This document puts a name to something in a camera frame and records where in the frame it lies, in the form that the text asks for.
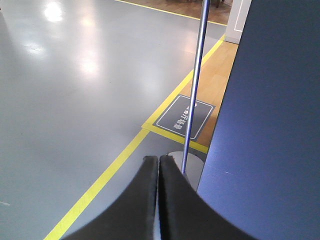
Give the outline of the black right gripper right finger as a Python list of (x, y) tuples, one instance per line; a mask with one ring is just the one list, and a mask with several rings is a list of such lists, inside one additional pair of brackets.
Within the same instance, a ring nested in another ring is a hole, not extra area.
[(158, 204), (163, 240), (253, 240), (193, 190), (178, 169), (174, 158), (159, 159)]

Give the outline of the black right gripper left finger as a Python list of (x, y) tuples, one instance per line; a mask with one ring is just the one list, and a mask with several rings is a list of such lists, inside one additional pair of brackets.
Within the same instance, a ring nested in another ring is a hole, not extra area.
[(157, 156), (145, 156), (120, 196), (65, 240), (152, 240), (158, 190)]

